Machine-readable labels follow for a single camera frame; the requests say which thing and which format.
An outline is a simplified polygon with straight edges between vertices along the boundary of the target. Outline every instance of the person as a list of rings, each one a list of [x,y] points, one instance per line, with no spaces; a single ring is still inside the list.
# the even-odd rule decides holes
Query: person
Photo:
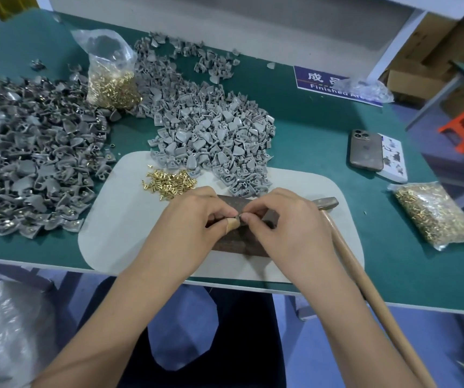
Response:
[[[261,221],[268,209],[280,215],[274,229]],[[146,355],[138,354],[140,346],[148,346],[143,334],[148,323],[202,264],[216,241],[238,226],[237,215],[211,187],[173,199],[136,259],[114,280],[99,307],[32,387],[286,386],[284,363],[277,360],[281,349],[276,322],[268,323],[274,318],[273,301],[270,306],[266,298],[255,298],[272,299],[269,294],[237,292],[239,307],[228,308],[228,316],[239,315],[230,317],[232,323],[227,318],[222,321],[227,311],[218,303],[219,327],[210,350],[176,372],[151,366],[155,364],[150,349]],[[251,200],[240,215],[317,313],[347,387],[421,386],[337,259],[330,227],[312,202],[277,188]],[[264,318],[248,315],[256,310]],[[222,325],[228,331],[220,332]],[[255,334],[248,334],[250,327]],[[270,335],[275,331],[277,336],[266,340],[264,331]],[[214,349],[216,342],[229,346],[229,351]],[[255,345],[244,348],[250,342]],[[126,379],[131,366],[133,378]]]

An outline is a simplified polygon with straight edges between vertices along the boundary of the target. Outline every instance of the pile of gray plastic parts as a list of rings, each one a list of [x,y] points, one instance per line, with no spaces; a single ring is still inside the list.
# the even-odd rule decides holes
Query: pile of gray plastic parts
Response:
[[[80,67],[67,82],[0,78],[0,235],[80,230],[93,177],[106,179],[116,161],[103,150],[107,118],[120,118],[85,101],[86,83]]]
[[[158,57],[154,48],[165,41],[162,34],[152,33],[135,44],[142,102],[131,113],[151,117],[160,127],[156,138],[148,141],[158,148],[151,150],[151,157],[160,168],[187,168],[191,177],[198,177],[201,169],[212,171],[234,196],[267,192],[271,183],[266,164],[272,157],[266,149],[275,135],[274,118],[241,93],[225,95],[221,84],[185,80],[171,61],[178,54],[199,56],[195,70],[210,71],[210,80],[217,82],[231,77],[239,60],[230,64],[229,55],[217,56],[202,44],[179,39],[170,40],[173,55]]]

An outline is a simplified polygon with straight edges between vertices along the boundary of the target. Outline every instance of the wooden handle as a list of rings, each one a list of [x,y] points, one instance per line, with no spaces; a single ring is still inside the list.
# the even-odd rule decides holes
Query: wooden handle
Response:
[[[436,388],[437,384],[435,384],[435,381],[429,374],[428,369],[426,369],[426,366],[422,363],[422,360],[419,358],[408,339],[406,339],[406,336],[404,336],[404,333],[401,331],[401,328],[388,309],[388,306],[386,306],[376,287],[372,283],[372,280],[370,280],[369,276],[365,273],[365,270],[345,242],[345,239],[339,232],[336,224],[325,210],[322,210],[321,212],[331,224],[333,244],[339,252],[345,269],[358,285],[361,293],[372,307],[372,310],[376,314],[393,345],[401,354],[411,371],[417,376],[419,381],[426,388]]]

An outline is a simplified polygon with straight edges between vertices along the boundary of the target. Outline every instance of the purple sign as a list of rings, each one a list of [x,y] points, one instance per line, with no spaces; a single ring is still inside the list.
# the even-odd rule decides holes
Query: purple sign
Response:
[[[320,94],[348,99],[350,101],[362,102],[373,106],[383,106],[381,102],[370,101],[368,99],[360,97],[359,95],[337,91],[334,88],[332,88],[333,84],[336,83],[338,80],[346,79],[346,77],[344,76],[333,75],[332,73],[315,71],[313,69],[307,69],[302,67],[293,67],[293,69],[295,71],[297,87],[301,88],[302,90],[319,92]]]

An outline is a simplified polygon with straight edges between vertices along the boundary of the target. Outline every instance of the cutting board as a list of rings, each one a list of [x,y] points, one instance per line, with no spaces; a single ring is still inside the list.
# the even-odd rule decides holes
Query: cutting board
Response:
[[[155,165],[149,151],[123,156],[104,183],[79,232],[78,244],[86,263],[107,275],[118,275],[137,256],[144,240],[168,202],[157,193],[145,191],[142,180]],[[309,199],[335,196],[339,206],[331,216],[347,244],[365,266],[363,249],[350,210],[339,187],[330,179],[312,173],[268,168],[272,188],[287,188]],[[209,185],[218,195],[230,195],[211,172],[198,177],[197,186]],[[177,235],[170,235],[176,242]],[[286,282],[274,262],[266,257],[246,256],[212,250],[193,276],[221,279]]]

